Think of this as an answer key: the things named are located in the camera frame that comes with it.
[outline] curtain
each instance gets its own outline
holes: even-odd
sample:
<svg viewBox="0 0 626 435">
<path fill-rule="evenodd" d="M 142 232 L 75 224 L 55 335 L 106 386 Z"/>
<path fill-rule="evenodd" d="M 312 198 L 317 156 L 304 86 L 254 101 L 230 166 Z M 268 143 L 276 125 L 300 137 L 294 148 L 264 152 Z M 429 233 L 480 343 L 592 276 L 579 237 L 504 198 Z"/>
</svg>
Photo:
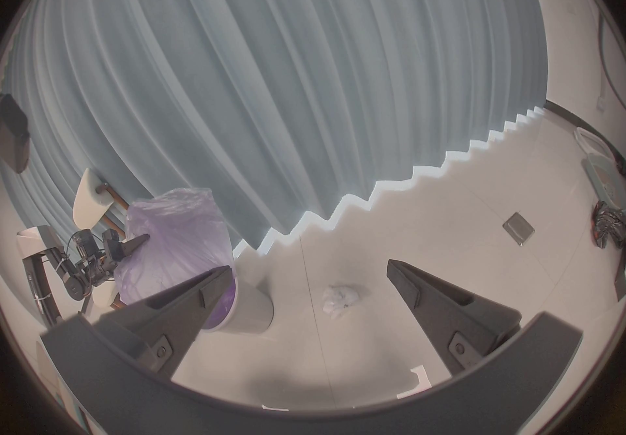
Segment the curtain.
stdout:
<svg viewBox="0 0 626 435">
<path fill-rule="evenodd" d="M 31 162 L 1 173 L 62 238 L 90 167 L 128 202 L 209 187 L 258 247 L 440 166 L 546 85 L 538 0 L 33 0 L 1 84 Z"/>
</svg>

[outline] trash bag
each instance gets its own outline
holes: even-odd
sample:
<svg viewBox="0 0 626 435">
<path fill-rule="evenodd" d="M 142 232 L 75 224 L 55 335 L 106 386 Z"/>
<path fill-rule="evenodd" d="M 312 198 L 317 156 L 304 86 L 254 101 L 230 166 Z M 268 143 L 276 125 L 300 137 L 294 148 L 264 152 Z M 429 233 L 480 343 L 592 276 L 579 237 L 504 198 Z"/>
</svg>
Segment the trash bag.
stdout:
<svg viewBox="0 0 626 435">
<path fill-rule="evenodd" d="M 591 231 L 598 247 L 604 249 L 610 235 L 615 245 L 622 249 L 626 245 L 626 214 L 600 200 L 591 213 Z"/>
<path fill-rule="evenodd" d="M 132 203 L 126 235 L 132 239 L 142 234 L 150 239 L 113 272 L 122 303 L 134 303 L 213 268 L 228 265 L 234 274 L 231 239 L 209 189 L 175 189 Z M 234 299 L 233 280 L 203 328 L 221 323 Z"/>
<path fill-rule="evenodd" d="M 351 287 L 327 287 L 322 295 L 322 310 L 331 316 L 331 319 L 340 317 L 348 306 L 359 300 L 359 293 Z"/>
</svg>

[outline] white crumpled plastic bag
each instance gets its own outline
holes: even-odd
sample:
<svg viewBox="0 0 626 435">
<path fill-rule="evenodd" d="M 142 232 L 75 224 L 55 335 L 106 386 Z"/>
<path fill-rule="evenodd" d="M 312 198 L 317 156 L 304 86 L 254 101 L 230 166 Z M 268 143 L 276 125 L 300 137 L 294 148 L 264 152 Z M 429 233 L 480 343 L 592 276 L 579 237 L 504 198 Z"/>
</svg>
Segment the white crumpled plastic bag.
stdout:
<svg viewBox="0 0 626 435">
<path fill-rule="evenodd" d="M 359 300 L 359 293 L 345 285 L 340 287 L 327 287 L 322 295 L 322 310 L 336 319 L 344 313 L 348 306 L 354 305 Z"/>
<path fill-rule="evenodd" d="M 230 266 L 234 275 L 228 228 L 209 189 L 175 189 L 132 203 L 126 216 L 126 235 L 132 239 L 142 234 L 149 234 L 150 239 L 113 272 L 125 304 L 213 268 Z M 203 328 L 211 329 L 223 321 L 234 298 L 233 281 Z"/>
</svg>

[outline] cable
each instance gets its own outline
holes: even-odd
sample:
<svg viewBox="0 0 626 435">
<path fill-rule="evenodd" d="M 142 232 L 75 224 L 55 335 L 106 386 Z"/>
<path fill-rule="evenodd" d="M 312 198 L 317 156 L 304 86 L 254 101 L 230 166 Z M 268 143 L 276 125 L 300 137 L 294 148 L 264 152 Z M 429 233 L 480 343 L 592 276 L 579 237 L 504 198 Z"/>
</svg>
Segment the cable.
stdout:
<svg viewBox="0 0 626 435">
<path fill-rule="evenodd" d="M 604 71 L 604 77 L 606 77 L 608 85 L 611 87 L 611 89 L 613 89 L 615 97 L 619 100 L 620 103 L 622 103 L 622 107 L 626 109 L 626 103 L 624 102 L 624 100 L 622 100 L 622 97 L 617 92 L 617 89 L 615 88 L 615 85 L 613 84 L 613 81 L 611 80 L 611 77 L 606 69 L 606 61 L 604 59 L 604 21 L 604 17 L 602 16 L 602 13 L 600 13 L 600 17 L 598 19 L 598 49 L 600 51 L 600 63 L 602 64 L 602 70 Z"/>
</svg>

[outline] metal plate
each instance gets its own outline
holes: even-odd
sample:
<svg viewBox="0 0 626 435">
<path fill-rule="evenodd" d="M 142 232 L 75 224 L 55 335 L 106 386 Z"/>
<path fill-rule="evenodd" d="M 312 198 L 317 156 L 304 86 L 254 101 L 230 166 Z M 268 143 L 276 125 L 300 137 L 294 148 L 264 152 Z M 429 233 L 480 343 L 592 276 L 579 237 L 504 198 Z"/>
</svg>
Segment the metal plate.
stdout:
<svg viewBox="0 0 626 435">
<path fill-rule="evenodd" d="M 502 227 L 519 246 L 526 243 L 530 236 L 535 233 L 535 229 L 518 212 L 514 213 L 513 216 L 506 220 Z"/>
</svg>

